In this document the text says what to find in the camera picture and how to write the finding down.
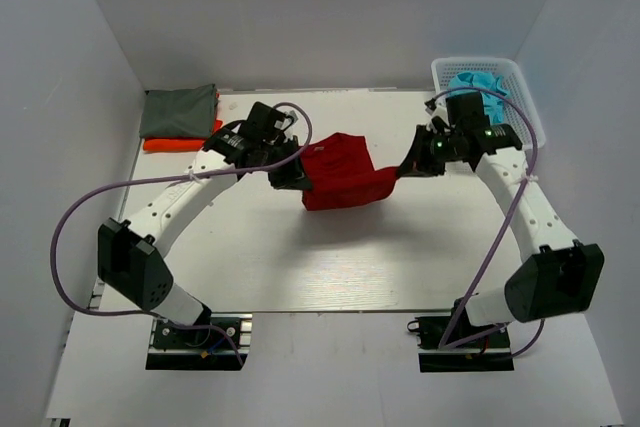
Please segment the red t shirt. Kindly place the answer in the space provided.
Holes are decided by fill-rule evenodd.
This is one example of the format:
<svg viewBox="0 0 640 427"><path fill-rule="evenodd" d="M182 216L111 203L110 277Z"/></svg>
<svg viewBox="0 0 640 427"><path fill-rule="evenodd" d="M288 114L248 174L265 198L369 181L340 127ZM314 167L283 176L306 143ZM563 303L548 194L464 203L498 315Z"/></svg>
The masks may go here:
<svg viewBox="0 0 640 427"><path fill-rule="evenodd" d="M389 197L396 167L375 169L364 136L334 133L301 155L312 188L302 194L307 211L364 206Z"/></svg>

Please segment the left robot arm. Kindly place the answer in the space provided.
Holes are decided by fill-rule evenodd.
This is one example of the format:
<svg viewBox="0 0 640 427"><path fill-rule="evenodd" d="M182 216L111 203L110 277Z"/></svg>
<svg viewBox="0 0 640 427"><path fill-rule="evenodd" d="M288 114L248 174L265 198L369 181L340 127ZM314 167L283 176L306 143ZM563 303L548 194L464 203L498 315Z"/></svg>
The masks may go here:
<svg viewBox="0 0 640 427"><path fill-rule="evenodd" d="M266 172L279 188L308 186L299 159L306 146L292 132L307 117L290 102L256 102L246 119L219 128L154 200L121 222L100 226L99 279L144 314L176 325L188 345L205 343L211 311L176 283L165 258L191 222L245 175Z"/></svg>

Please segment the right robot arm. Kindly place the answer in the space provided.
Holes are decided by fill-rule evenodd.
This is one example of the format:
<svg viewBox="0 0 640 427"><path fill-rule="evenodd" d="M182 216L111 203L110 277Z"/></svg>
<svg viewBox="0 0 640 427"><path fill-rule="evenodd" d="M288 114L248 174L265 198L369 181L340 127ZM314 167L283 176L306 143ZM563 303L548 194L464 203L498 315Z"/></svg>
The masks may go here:
<svg viewBox="0 0 640 427"><path fill-rule="evenodd" d="M490 122L478 89L459 90L443 107L431 98L425 107L431 119L417 126L397 177L441 176L448 165L465 163L504 215L476 277L454 304L445 333L472 346L488 326L586 311L604 254L597 244L582 243L557 215L534 176L534 153L524 149L511 125ZM480 292L480 279L507 232L516 240L521 264L503 286Z"/></svg>

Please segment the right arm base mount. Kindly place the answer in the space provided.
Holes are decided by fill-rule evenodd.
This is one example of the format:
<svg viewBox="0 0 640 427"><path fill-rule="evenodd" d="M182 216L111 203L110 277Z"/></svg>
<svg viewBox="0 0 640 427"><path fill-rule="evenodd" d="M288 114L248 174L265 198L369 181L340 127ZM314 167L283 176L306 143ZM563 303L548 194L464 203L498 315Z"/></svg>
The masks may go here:
<svg viewBox="0 0 640 427"><path fill-rule="evenodd" d="M407 323L407 331L417 337L418 362L421 373L481 373L514 370L510 338L505 328L481 334L486 327L473 327L465 318L455 327L447 344L474 336L470 342L454 348L440 349L450 317L429 315Z"/></svg>

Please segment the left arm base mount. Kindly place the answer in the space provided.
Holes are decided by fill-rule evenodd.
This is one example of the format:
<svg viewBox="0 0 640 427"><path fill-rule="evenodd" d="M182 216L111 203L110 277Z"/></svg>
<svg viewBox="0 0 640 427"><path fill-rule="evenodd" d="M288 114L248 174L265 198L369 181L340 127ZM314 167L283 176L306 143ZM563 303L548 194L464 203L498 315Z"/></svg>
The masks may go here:
<svg viewBox="0 0 640 427"><path fill-rule="evenodd" d="M213 315L215 329L185 331L154 321L147 350L149 371L240 371L247 360L252 332L250 313Z"/></svg>

